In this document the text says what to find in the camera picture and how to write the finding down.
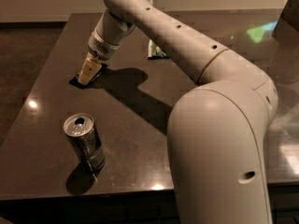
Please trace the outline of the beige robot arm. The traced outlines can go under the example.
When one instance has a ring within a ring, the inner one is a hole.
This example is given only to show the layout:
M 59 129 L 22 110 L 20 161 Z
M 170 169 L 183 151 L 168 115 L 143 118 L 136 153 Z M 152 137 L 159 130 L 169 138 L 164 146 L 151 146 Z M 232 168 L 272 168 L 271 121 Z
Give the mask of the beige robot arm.
M 273 224 L 263 139 L 278 109 L 259 67 L 155 8 L 152 0 L 104 0 L 81 85 L 139 28 L 195 83 L 175 104 L 167 144 L 181 224 Z

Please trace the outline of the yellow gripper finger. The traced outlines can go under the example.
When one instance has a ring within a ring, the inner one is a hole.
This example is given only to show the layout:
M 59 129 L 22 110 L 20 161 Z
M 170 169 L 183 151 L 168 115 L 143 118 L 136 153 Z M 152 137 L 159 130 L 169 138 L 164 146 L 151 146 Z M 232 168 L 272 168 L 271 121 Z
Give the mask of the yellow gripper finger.
M 78 83 L 81 85 L 88 85 L 101 68 L 102 64 L 94 61 L 93 59 L 86 58 L 79 73 Z

